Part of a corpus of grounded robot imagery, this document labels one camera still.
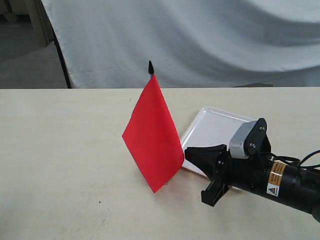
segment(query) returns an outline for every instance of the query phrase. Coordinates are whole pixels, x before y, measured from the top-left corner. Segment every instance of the white table surface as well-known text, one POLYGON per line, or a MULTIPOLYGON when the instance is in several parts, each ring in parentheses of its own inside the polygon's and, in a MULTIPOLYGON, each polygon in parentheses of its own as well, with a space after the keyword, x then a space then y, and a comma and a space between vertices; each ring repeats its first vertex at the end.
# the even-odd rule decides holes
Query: white table surface
MULTIPOLYGON (((315 240, 311 215, 246 192, 201 203, 180 170, 153 194, 121 135, 141 89, 0 90, 1 240, 315 240)), ((163 89, 182 136, 213 106, 264 117, 272 151, 320 148, 320 88, 163 89)), ((319 163, 320 157, 310 160, 319 163)))

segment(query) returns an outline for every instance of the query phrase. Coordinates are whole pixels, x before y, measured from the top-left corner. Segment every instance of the flag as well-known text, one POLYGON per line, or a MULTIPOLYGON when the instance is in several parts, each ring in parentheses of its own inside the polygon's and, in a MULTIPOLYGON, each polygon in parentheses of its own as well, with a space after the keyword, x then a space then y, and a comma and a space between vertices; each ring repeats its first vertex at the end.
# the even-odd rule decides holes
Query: flag
POLYGON ((177 173, 185 157, 175 123, 150 65, 151 62, 151 79, 133 109, 122 138, 155 193, 177 173))

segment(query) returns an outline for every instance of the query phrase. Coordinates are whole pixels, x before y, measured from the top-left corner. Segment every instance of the black finial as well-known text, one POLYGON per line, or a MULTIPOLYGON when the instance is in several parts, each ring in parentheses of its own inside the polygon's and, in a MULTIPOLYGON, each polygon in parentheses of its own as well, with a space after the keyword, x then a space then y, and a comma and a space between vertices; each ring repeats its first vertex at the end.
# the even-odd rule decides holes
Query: black finial
POLYGON ((154 69, 154 66, 152 66, 151 61, 149 61, 148 72, 149 72, 150 75, 155 73, 155 69, 154 69))

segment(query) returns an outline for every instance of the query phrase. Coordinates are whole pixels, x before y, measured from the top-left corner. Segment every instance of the white fabric backdrop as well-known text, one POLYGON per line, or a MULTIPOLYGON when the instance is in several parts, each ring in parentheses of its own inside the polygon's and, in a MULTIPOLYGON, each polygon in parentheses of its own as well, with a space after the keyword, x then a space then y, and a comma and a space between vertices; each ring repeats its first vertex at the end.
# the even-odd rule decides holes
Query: white fabric backdrop
POLYGON ((78 88, 320 86, 319 0, 42 0, 78 88))

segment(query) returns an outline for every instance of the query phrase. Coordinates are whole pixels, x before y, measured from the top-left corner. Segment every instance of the white tray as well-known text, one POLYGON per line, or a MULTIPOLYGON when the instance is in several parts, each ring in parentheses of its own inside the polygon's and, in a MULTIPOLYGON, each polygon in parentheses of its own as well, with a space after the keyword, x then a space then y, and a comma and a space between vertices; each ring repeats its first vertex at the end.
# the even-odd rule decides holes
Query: white tray
MULTIPOLYGON (((202 108, 181 138, 183 151, 187 147, 211 147, 229 142, 241 124, 254 121, 246 116, 211 106, 202 108)), ((184 160, 183 168, 206 176, 199 168, 184 160)))

